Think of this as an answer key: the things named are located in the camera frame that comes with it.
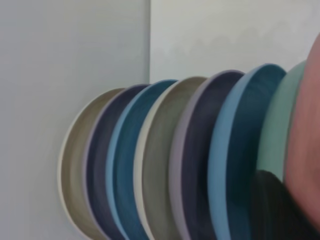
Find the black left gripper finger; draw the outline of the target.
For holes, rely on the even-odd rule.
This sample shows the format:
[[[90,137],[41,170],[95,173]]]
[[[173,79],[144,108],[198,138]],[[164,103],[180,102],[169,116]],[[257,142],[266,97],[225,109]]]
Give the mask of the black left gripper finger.
[[[318,240],[284,184],[271,172],[256,171],[251,181],[250,224],[254,240]]]

